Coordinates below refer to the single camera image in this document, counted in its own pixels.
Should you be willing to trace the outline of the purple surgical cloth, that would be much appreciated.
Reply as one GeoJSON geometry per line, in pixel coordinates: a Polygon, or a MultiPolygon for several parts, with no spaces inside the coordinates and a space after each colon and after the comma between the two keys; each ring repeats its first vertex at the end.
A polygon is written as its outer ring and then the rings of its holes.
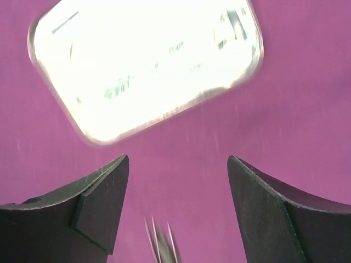
{"type": "Polygon", "coordinates": [[[128,139],[77,132],[27,51],[54,1],[1,3],[1,203],[21,203],[127,154],[110,262],[153,262],[145,218],[172,229],[184,262],[245,262],[227,160],[350,203],[350,1],[253,1],[264,42],[255,75],[128,139]]]}

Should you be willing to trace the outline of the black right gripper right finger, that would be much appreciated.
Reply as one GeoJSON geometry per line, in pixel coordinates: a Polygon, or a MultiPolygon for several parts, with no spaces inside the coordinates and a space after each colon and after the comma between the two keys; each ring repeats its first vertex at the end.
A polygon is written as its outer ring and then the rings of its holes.
{"type": "Polygon", "coordinates": [[[230,156],[247,262],[350,262],[350,205],[304,192],[230,156]]]}

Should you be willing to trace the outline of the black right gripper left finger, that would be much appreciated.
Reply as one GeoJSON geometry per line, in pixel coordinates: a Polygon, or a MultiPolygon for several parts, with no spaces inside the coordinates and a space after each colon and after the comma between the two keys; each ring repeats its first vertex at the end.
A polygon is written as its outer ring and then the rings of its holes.
{"type": "Polygon", "coordinates": [[[42,196],[1,206],[1,262],[106,262],[129,176],[120,156],[42,196]]]}

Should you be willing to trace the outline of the steel wide tweezers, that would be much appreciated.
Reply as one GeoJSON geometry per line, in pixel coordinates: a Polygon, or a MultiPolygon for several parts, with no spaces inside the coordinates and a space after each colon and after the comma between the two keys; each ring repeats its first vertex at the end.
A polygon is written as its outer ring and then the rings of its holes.
{"type": "Polygon", "coordinates": [[[173,238],[173,234],[170,225],[167,224],[168,236],[163,232],[162,228],[156,225],[157,237],[158,237],[158,248],[161,255],[161,260],[167,263],[179,263],[180,258],[177,253],[176,244],[173,238]]]}

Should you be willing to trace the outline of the steel instrument tray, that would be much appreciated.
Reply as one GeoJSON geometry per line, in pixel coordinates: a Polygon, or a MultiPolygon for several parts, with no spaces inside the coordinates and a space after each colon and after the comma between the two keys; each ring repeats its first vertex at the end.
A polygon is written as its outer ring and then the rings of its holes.
{"type": "Polygon", "coordinates": [[[59,1],[31,24],[28,50],[102,145],[246,81],[264,56],[251,1],[59,1]]]}

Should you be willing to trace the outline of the steel forceps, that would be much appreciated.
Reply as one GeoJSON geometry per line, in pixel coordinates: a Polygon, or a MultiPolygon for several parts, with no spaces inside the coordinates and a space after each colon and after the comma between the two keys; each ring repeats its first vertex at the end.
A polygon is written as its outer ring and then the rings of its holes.
{"type": "Polygon", "coordinates": [[[152,254],[154,256],[155,262],[161,263],[162,260],[161,260],[161,255],[160,255],[159,248],[158,248],[158,237],[157,237],[156,225],[155,225],[153,217],[151,218],[151,221],[152,221],[153,233],[150,231],[150,227],[149,227],[147,219],[144,218],[146,234],[148,236],[150,248],[151,248],[152,254]]]}

